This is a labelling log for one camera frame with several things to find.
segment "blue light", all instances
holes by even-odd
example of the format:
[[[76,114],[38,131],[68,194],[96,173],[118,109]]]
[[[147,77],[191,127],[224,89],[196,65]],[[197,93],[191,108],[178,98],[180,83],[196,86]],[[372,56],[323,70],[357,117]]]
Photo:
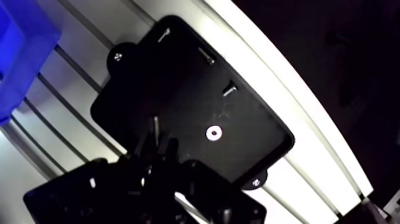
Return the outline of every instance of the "blue light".
[[[0,0],[0,126],[20,105],[60,36],[34,0]]]

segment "white surface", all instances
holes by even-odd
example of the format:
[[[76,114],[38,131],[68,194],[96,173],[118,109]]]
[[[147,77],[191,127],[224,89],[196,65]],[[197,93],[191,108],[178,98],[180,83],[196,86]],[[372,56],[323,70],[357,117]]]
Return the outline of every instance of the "white surface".
[[[338,220],[286,160],[279,160],[268,169],[264,187],[290,205],[308,223],[334,223]]]
[[[24,194],[45,179],[0,131],[0,223],[34,224],[23,203]]]

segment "bolt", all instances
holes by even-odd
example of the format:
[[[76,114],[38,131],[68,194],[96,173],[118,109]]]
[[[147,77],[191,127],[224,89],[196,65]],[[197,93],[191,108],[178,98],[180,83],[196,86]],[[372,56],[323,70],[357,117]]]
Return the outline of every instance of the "bolt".
[[[170,28],[167,28],[164,33],[162,34],[162,36],[159,38],[159,40],[157,41],[158,43],[161,43],[161,41],[163,41],[163,39],[168,36],[169,34],[171,34],[171,30]]]
[[[236,86],[232,86],[231,88],[229,88],[226,92],[223,93],[223,96],[226,97],[229,94],[231,94],[233,91],[237,91],[237,87]]]
[[[122,59],[122,54],[116,53],[115,56],[114,56],[114,60],[121,61],[121,59]]]
[[[197,48],[200,53],[205,57],[209,65],[213,65],[215,63],[215,60],[211,58],[203,49]]]
[[[253,186],[259,186],[261,184],[261,181],[259,179],[256,179],[253,181]]]

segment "screw head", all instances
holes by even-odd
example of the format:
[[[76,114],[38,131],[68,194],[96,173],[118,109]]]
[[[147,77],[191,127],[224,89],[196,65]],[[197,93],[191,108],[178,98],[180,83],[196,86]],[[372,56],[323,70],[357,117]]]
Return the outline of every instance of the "screw head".
[[[122,54],[116,53],[115,56],[114,56],[114,60],[121,61],[121,59],[122,59]]]
[[[259,179],[256,179],[253,181],[253,186],[259,186],[261,184],[261,181]]]

